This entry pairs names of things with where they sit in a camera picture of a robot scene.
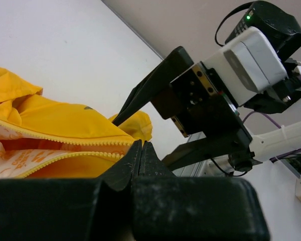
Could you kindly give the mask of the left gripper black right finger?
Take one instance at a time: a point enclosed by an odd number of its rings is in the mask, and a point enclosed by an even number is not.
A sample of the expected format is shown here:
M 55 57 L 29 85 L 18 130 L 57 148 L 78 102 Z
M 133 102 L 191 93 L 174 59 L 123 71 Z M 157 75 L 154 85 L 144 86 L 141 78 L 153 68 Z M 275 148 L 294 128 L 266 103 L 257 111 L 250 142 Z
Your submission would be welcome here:
M 145 142 L 132 183 L 136 240 L 270 240 L 258 195 L 242 178 L 177 177 Z

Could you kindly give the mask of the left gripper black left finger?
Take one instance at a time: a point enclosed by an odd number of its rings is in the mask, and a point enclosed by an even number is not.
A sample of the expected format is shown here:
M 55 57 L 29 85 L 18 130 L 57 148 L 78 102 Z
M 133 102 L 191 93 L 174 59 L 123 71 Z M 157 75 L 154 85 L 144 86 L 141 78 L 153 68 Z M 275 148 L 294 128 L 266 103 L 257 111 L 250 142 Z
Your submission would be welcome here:
M 142 142 L 97 178 L 0 179 L 0 240 L 133 240 L 130 188 Z

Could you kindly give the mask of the yellow hooded jacket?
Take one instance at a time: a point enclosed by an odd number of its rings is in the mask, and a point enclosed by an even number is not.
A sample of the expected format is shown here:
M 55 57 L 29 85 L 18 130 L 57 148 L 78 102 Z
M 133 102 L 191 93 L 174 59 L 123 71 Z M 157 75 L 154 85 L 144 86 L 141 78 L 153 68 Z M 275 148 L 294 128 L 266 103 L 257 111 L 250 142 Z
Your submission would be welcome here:
M 97 177 L 133 142 L 152 137 L 145 112 L 115 126 L 86 105 L 50 100 L 42 92 L 0 68 L 0 179 Z

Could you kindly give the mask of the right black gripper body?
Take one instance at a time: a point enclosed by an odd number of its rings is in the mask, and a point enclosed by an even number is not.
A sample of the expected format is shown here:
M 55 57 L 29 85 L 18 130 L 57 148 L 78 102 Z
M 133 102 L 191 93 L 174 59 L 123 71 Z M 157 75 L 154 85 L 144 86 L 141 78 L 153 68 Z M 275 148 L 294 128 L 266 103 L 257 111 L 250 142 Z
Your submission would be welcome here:
M 235 153 L 248 150 L 252 141 L 235 106 L 224 92 L 216 89 L 201 63 L 167 84 L 151 103 L 185 137 L 198 132 L 205 135 L 179 146 L 177 151 Z

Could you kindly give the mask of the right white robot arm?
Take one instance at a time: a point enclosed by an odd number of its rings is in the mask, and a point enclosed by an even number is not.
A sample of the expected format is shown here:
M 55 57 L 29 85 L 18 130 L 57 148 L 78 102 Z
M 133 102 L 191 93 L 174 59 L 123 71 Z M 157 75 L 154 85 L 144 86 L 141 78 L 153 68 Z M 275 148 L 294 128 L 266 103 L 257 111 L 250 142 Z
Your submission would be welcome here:
M 238 109 L 266 117 L 301 100 L 301 73 L 292 54 L 301 47 L 296 18 L 266 1 L 244 11 L 224 44 L 194 63 L 174 49 L 130 93 L 113 123 L 118 126 L 151 103 L 188 139 L 163 158 L 177 176 L 245 175 L 253 166 L 301 155 L 301 121 L 253 135 Z

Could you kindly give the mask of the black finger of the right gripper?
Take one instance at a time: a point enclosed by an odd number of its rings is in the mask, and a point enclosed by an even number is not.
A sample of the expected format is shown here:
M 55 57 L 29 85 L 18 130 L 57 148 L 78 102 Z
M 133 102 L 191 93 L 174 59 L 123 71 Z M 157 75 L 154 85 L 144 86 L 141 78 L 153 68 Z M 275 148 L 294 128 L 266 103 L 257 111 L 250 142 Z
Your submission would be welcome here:
M 207 159 L 247 150 L 248 137 L 204 138 L 179 145 L 162 160 L 169 170 L 192 165 Z
M 194 61 L 184 47 L 178 46 L 175 48 L 151 73 L 132 89 L 112 123 L 118 126 L 125 122 L 193 64 Z

